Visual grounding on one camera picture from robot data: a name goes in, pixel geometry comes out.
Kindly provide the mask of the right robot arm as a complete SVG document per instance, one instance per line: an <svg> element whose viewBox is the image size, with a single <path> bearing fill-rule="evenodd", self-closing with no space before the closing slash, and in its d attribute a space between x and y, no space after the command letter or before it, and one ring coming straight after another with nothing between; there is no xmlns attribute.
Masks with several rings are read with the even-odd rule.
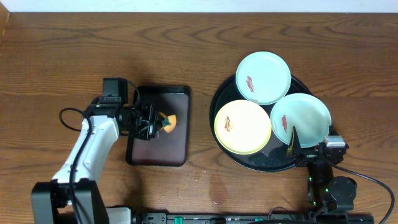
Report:
<svg viewBox="0 0 398 224"><path fill-rule="evenodd" d="M325 136L316 146L303 148L296 129L292 128L287 156L295 159L297 167L308 169L307 197L314 204L314 209L308 212L308 221L348 223L357 183L352 178L333 174L333 166L343 161L347 149L347 143L337 135Z"/></svg>

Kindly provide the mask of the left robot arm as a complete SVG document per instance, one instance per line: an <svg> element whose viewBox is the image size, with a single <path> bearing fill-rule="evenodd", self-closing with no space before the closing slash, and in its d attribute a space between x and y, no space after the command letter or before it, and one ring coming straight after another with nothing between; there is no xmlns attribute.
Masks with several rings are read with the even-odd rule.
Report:
<svg viewBox="0 0 398 224"><path fill-rule="evenodd" d="M35 223L138 223L129 207L106 207L97 182L120 135L149 140L175 117L155 113L152 105L126 106L120 96L95 98L83 117L68 159L49 182L38 182L31 199Z"/></svg>

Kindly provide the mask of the green and orange sponge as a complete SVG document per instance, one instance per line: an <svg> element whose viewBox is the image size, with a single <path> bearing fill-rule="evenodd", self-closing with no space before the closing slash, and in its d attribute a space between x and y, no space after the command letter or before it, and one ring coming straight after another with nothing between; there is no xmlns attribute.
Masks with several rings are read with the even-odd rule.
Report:
<svg viewBox="0 0 398 224"><path fill-rule="evenodd" d="M177 125L177 117L175 114L166 116L164 113L160 112L160 116L162 117L161 123L162 123L162 129L165 130L166 133L171 133L176 125Z"/></svg>

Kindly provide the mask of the yellow plate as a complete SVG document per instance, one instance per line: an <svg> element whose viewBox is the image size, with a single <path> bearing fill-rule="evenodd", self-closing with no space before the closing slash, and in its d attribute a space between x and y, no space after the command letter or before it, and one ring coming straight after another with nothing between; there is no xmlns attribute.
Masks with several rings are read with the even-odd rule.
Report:
<svg viewBox="0 0 398 224"><path fill-rule="evenodd" d="M234 100L222 106L215 116L213 129L220 144L239 155L259 152L272 134L267 112L248 100Z"/></svg>

